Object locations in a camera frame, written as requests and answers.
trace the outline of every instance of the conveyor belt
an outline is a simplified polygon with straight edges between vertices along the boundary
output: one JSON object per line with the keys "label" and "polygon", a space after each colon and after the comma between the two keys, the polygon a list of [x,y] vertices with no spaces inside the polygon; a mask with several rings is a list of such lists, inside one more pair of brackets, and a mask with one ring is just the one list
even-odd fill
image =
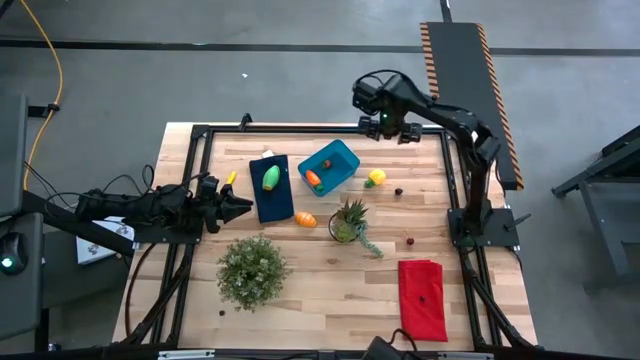
{"label": "conveyor belt", "polygon": [[429,91],[446,104],[476,113],[497,136],[498,173],[505,190],[522,190],[524,182],[482,25],[420,24]]}

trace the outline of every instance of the white paper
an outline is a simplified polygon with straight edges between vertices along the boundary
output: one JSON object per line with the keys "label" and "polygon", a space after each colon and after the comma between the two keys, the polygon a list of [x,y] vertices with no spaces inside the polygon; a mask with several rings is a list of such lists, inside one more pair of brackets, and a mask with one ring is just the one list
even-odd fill
{"label": "white paper", "polygon": [[[110,221],[96,220],[94,221],[94,223],[131,240],[131,247],[133,249],[137,249],[138,244],[133,242],[135,236],[135,231],[133,230],[133,228],[124,224],[117,224],[115,222],[112,222],[122,221],[122,219],[123,218],[121,217],[109,216],[105,220]],[[90,264],[92,262],[104,259],[115,254],[115,251],[113,250],[106,249],[102,246],[84,240],[78,236],[76,236],[76,252],[78,254],[78,264],[80,265]]]}

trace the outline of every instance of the orange striped edge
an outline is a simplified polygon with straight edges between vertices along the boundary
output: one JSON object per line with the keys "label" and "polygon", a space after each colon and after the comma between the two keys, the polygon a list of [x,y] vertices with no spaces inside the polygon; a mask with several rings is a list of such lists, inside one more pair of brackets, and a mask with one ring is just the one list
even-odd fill
{"label": "orange striped edge", "polygon": [[511,156],[511,163],[513,163],[513,169],[516,173],[516,190],[522,190],[524,188],[524,180],[520,174],[520,165],[518,165],[518,157],[516,155],[516,147],[513,144],[513,137],[511,136],[511,128],[509,127],[509,121],[507,120],[507,112],[504,110],[504,102],[502,101],[502,95],[500,94],[500,87],[498,86],[498,79],[496,78],[496,71],[493,68],[493,60],[489,53],[489,46],[487,45],[487,38],[484,33],[484,28],[480,24],[478,26],[478,34],[480,35],[480,42],[482,43],[482,50],[484,51],[484,58],[487,61],[487,68],[489,69],[489,78],[491,79],[491,85],[493,85],[493,93],[496,96],[496,103],[498,105],[498,112],[500,113],[500,120],[502,120],[502,127],[504,128],[504,135],[507,139],[507,146],[509,147],[509,155]]}
{"label": "orange striped edge", "polygon": [[433,61],[433,50],[431,49],[431,37],[427,23],[420,23],[420,38],[422,39],[422,51],[424,52],[424,62],[427,66],[427,79],[429,81],[429,93],[440,97],[438,88],[438,78],[436,77],[436,65]]}

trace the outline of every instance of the navy cutting board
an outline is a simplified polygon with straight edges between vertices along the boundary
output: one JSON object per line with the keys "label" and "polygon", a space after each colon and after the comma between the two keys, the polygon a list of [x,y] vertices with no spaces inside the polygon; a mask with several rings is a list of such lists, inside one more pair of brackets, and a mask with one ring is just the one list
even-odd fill
{"label": "navy cutting board", "polygon": [[[273,165],[280,167],[280,180],[271,191],[262,189],[262,178]],[[249,172],[253,183],[253,194],[258,206],[260,223],[288,219],[293,216],[293,197],[289,181],[287,155],[275,155],[249,161]]]}

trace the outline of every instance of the succulent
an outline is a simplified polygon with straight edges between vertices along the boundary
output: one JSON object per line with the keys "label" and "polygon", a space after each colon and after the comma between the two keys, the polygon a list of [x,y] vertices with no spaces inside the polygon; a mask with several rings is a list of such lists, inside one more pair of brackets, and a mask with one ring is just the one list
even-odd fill
{"label": "succulent", "polygon": [[364,220],[364,214],[367,210],[369,209],[364,208],[362,200],[356,200],[349,204],[349,199],[347,199],[342,209],[338,210],[336,213],[336,217],[347,224],[357,226],[366,222],[366,220]]}
{"label": "succulent", "polygon": [[343,220],[338,220],[333,223],[333,232],[336,239],[341,243],[351,242],[358,236],[355,226]]}
{"label": "succulent", "polygon": [[364,214],[368,209],[364,208],[362,200],[356,200],[349,204],[347,200],[344,206],[336,212],[336,219],[330,224],[333,235],[341,243],[348,243],[358,240],[369,251],[381,258],[384,253],[367,238],[367,228],[369,224],[364,219]]}

